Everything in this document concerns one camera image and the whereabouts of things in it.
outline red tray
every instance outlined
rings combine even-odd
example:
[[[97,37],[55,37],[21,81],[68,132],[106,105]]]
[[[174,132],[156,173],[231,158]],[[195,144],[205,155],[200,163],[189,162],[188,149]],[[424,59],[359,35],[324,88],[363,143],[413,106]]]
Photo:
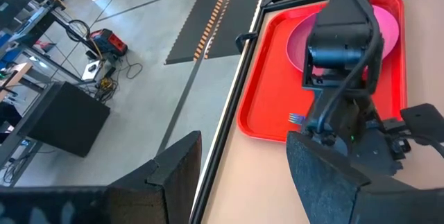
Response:
[[[389,11],[400,25],[400,38],[383,61],[372,98],[382,119],[401,119],[400,110],[407,106],[404,6],[402,0],[370,2]],[[287,58],[287,40],[299,22],[323,6],[286,10],[268,23],[237,115],[240,129],[248,136],[285,141],[289,130],[300,129],[288,122],[289,113],[306,115],[314,95],[302,89],[302,72]]]

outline black monitor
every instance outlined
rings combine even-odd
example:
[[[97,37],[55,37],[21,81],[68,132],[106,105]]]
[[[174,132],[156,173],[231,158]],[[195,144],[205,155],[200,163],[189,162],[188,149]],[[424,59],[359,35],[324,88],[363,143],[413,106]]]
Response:
[[[14,17],[28,5],[30,0],[0,0],[0,31],[14,20]]]

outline red generator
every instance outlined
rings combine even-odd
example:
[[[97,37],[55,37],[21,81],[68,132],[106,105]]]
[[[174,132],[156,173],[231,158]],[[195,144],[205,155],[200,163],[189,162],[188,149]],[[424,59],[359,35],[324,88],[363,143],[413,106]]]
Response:
[[[112,53],[121,57],[128,50],[128,46],[108,29],[94,31],[89,34],[89,38],[94,41],[101,53]]]

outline gray floor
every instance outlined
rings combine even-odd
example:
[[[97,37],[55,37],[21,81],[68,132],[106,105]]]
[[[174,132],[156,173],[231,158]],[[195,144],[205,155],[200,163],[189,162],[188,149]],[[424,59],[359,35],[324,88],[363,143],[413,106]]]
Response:
[[[112,29],[128,44],[128,60],[142,63],[144,69],[133,80],[120,73],[119,89],[108,102],[111,115],[86,158],[61,150],[37,154],[17,186],[109,184],[155,156],[194,66],[163,62],[196,0],[160,0],[97,21],[149,1],[67,0],[71,17],[86,21],[92,30]],[[55,60],[73,73],[83,72],[87,59],[82,45],[67,39],[57,26],[47,38],[58,43],[51,51]],[[205,162],[238,61],[238,55],[203,60],[168,146],[191,130],[201,130]],[[40,69],[69,80],[59,71]]]

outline pink plate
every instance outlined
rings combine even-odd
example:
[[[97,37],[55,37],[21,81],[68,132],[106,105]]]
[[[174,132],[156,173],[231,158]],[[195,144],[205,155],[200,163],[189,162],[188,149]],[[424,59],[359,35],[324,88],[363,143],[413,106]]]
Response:
[[[377,22],[379,23],[379,30],[384,38],[384,49],[382,51],[382,59],[384,59],[395,47],[400,35],[400,27],[395,17],[379,6],[373,6]],[[304,21],[300,22],[291,32],[287,42],[287,57],[290,63],[299,71],[304,69],[305,61],[305,45],[307,38],[311,33],[316,19],[316,13],[308,16]],[[313,68],[313,73],[316,75],[322,74],[323,69]]]

